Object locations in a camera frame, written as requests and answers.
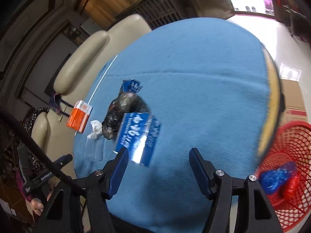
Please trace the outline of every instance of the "clear plastic bag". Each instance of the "clear plastic bag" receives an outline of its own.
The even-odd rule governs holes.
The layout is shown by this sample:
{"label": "clear plastic bag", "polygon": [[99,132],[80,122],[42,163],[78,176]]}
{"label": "clear plastic bag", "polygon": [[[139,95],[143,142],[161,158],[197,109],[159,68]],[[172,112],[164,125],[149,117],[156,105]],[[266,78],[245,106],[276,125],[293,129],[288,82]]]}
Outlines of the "clear plastic bag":
{"label": "clear plastic bag", "polygon": [[86,138],[83,159],[92,162],[103,160],[105,138],[98,136],[96,139]]}

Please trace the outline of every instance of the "beige leather sofa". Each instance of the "beige leather sofa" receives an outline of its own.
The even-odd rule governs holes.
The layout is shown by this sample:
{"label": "beige leather sofa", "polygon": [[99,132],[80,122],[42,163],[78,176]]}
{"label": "beige leather sofa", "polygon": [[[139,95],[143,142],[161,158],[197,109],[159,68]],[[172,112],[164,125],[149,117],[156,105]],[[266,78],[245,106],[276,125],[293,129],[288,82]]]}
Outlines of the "beige leather sofa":
{"label": "beige leather sofa", "polygon": [[[128,16],[110,30],[98,31],[85,40],[59,72],[54,90],[62,99],[75,105],[83,100],[90,90],[102,67],[116,54],[141,36],[151,31],[146,21],[139,15]],[[64,112],[70,114],[71,108],[61,103]],[[68,118],[50,110],[47,115],[40,114],[35,121],[32,137],[40,144],[46,155],[55,161],[64,154],[73,154],[75,131],[66,126]],[[76,178],[73,162],[62,171]]]}

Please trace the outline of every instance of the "metal screw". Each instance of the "metal screw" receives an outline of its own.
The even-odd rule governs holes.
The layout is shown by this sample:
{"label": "metal screw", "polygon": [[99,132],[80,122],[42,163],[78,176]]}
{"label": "metal screw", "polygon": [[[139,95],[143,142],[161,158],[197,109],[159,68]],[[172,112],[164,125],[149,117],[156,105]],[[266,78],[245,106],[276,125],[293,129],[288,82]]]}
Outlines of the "metal screw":
{"label": "metal screw", "polygon": [[103,173],[104,173],[103,170],[96,170],[95,171],[96,176],[101,176]]}
{"label": "metal screw", "polygon": [[250,176],[248,176],[248,178],[250,181],[256,181],[257,180],[255,175],[250,175]]}
{"label": "metal screw", "polygon": [[218,176],[223,176],[225,173],[224,173],[224,171],[222,171],[222,170],[217,170],[217,171],[216,171],[216,174],[217,174]]}

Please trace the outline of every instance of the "blue carton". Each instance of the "blue carton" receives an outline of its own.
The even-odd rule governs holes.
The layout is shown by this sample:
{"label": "blue carton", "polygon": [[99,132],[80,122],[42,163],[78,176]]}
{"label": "blue carton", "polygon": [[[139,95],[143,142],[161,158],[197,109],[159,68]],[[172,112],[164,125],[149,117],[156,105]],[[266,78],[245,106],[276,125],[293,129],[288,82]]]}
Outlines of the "blue carton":
{"label": "blue carton", "polygon": [[126,113],[117,135],[115,152],[128,148],[129,159],[149,166],[161,123],[149,113]]}

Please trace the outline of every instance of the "person's hand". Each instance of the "person's hand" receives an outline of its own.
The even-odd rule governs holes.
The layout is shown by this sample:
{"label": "person's hand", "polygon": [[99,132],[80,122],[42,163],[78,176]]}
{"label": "person's hand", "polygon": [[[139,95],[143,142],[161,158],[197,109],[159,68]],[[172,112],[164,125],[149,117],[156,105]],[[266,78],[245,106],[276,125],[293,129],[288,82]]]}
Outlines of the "person's hand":
{"label": "person's hand", "polygon": [[[50,199],[52,193],[53,193],[53,191],[49,192],[49,195],[47,197],[47,201]],[[31,206],[32,210],[39,216],[41,215],[41,212],[44,209],[43,204],[41,202],[39,202],[37,199],[32,199],[30,202],[30,206]]]}

